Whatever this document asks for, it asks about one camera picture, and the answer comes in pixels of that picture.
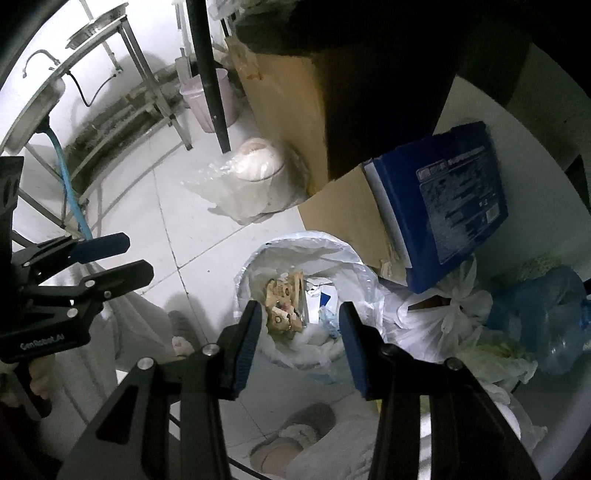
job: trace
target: wall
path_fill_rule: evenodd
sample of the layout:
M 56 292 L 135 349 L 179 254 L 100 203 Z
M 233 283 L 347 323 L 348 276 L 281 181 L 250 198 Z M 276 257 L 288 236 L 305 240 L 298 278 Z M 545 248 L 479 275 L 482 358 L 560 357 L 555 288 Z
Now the wall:
M 122 0 L 87 0 L 95 17 L 119 5 Z M 138 43 L 153 71 L 174 63 L 180 56 L 181 38 L 177 30 L 174 5 L 170 0 L 129 0 L 126 9 L 129 23 Z M 65 60 L 73 50 L 66 49 L 68 38 L 88 22 L 79 0 L 69 0 L 36 33 L 23 54 L 16 62 L 6 84 L 0 90 L 0 138 L 4 138 L 12 123 L 25 107 L 32 95 L 51 74 L 49 67 L 53 63 L 43 54 L 37 54 L 29 62 L 27 77 L 22 78 L 22 68 L 29 55 L 44 48 L 59 60 Z M 210 21 L 212 37 L 219 43 L 222 30 L 219 22 Z M 115 34 L 108 40 L 115 57 L 124 71 L 111 80 L 98 94 L 91 108 L 85 107 L 80 99 L 76 85 L 68 76 L 64 76 L 66 92 L 50 115 L 51 127 L 56 132 L 62 145 L 67 145 L 76 137 L 81 126 L 92 119 L 99 111 L 114 103 L 141 82 L 120 35 Z M 105 49 L 98 46 L 72 68 L 72 73 L 80 83 L 87 100 L 90 100 L 98 87 L 115 72 L 115 67 Z M 33 135 L 30 144 L 52 165 L 56 165 L 55 152 L 45 135 Z M 25 157 L 21 187 L 53 213 L 60 215 L 62 204 L 61 188 L 48 172 L 23 149 Z M 41 241 L 43 232 L 52 232 L 43 220 L 38 226 L 33 225 L 35 214 L 24 202 L 20 201 L 15 212 L 15 226 L 19 225 L 30 234 L 33 241 Z

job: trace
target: person's leg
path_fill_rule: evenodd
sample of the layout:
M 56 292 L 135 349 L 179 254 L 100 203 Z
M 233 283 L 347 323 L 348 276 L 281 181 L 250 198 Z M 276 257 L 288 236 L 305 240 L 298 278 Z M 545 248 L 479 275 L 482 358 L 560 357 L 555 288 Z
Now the person's leg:
M 253 448 L 251 465 L 261 473 L 285 476 L 287 465 L 334 426 L 335 414 L 326 404 L 300 410 L 287 419 L 277 434 Z
M 353 416 L 285 467 L 287 480 L 364 480 L 374 455 L 377 417 Z

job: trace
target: black pole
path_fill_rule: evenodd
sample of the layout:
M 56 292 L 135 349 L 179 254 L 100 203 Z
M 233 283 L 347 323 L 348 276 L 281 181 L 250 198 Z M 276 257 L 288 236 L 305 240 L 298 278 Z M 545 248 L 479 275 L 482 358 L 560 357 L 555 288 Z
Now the black pole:
M 212 117 L 213 128 L 216 131 L 217 141 L 220 144 L 222 153 L 226 153 L 230 151 L 230 139 L 228 138 L 226 117 L 223 113 L 222 95 L 217 82 L 216 67 L 213 62 L 205 0 L 187 0 L 187 14 L 207 108 Z
M 228 27 L 226 26 L 226 21 L 222 18 L 221 22 L 222 22 L 222 30 L 223 30 L 224 36 L 229 37 L 230 34 L 228 32 Z

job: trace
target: gray slipper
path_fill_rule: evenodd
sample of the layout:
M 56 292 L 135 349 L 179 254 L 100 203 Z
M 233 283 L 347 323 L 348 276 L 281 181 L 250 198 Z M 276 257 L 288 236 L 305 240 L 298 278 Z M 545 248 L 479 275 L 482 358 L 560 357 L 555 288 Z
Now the gray slipper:
M 170 319 L 172 326 L 173 336 L 183 337 L 191 344 L 193 350 L 199 350 L 201 347 L 201 341 L 199 340 L 199 336 L 197 335 L 195 328 L 191 324 L 191 320 L 189 320 L 184 313 L 179 312 L 178 310 L 169 312 L 168 318 Z
M 290 416 L 285 423 L 271 435 L 267 440 L 259 443 L 251 450 L 251 466 L 255 470 L 261 472 L 262 464 L 265 459 L 275 448 L 291 443 L 292 445 L 301 446 L 296 440 L 290 438 L 282 438 L 279 433 L 291 425 L 307 425 L 312 427 L 317 435 L 317 441 L 334 428 L 336 424 L 335 413 L 326 403 L 315 403 L 300 411 L 297 411 Z

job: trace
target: white plastic bag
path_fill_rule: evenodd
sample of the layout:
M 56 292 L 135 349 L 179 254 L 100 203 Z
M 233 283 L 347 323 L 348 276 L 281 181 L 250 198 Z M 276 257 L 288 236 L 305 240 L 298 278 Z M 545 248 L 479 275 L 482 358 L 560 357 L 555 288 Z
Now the white plastic bag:
M 349 244 L 324 232 L 294 233 L 267 242 L 254 252 L 235 278 L 235 321 L 250 299 L 265 303 L 269 280 L 297 270 L 302 270 L 304 277 L 330 279 L 337 288 L 339 306 L 344 301 L 354 302 L 361 321 L 384 336 L 385 289 L 377 275 Z M 271 362 L 329 382 L 349 374 L 342 337 L 332 339 L 322 326 L 309 324 L 293 340 L 276 342 L 267 331 L 267 313 L 263 315 L 258 348 Z
M 533 425 L 529 415 L 511 391 L 518 381 L 526 384 L 531 380 L 538 362 L 530 358 L 520 344 L 512 342 L 502 332 L 484 327 L 476 329 L 472 336 L 460 345 L 456 357 L 470 369 L 507 421 L 507 409 L 515 417 L 518 432 L 509 421 L 511 427 L 527 452 L 531 454 L 548 432 L 548 428 Z
M 307 170 L 299 156 L 263 138 L 197 165 L 181 183 L 240 223 L 307 199 Z
M 419 360 L 441 362 L 454 356 L 459 345 L 484 324 L 492 307 L 491 294 L 475 288 L 475 280 L 472 257 L 421 294 L 401 289 L 387 295 L 388 340 Z M 434 296 L 450 299 L 450 304 L 409 310 Z
M 460 345 L 455 356 L 466 364 L 495 402 L 509 404 L 509 393 L 518 382 L 526 384 L 538 368 L 516 342 L 502 332 L 480 327 Z

